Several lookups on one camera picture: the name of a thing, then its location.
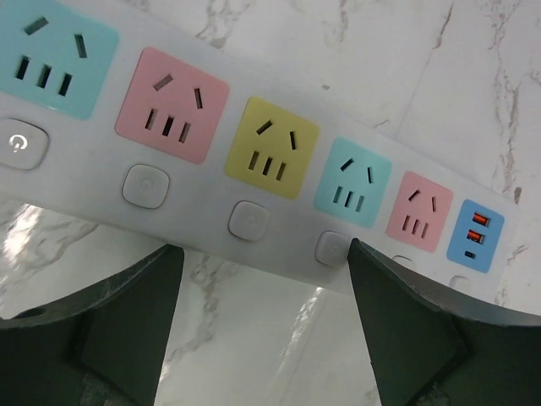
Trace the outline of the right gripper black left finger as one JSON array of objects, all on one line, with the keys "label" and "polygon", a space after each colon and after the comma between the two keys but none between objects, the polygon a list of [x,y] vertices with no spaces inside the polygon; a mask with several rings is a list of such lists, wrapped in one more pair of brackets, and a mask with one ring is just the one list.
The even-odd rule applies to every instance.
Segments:
[{"label": "right gripper black left finger", "polygon": [[152,405],[183,275],[165,245],[131,267],[1,321],[3,405]]}]

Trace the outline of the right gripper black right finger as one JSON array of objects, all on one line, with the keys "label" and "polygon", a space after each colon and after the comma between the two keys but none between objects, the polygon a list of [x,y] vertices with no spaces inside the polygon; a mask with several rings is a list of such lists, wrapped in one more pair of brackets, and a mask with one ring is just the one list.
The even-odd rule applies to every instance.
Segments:
[{"label": "right gripper black right finger", "polygon": [[540,318],[475,299],[354,239],[347,256],[384,405],[538,405]]}]

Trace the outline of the white power strip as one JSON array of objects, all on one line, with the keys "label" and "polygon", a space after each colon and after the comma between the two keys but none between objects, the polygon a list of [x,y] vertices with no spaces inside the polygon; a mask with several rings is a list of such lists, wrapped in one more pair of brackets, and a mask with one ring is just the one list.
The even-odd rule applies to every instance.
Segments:
[{"label": "white power strip", "polygon": [[119,1],[1,4],[1,190],[336,292],[359,239],[491,301],[518,210]]}]

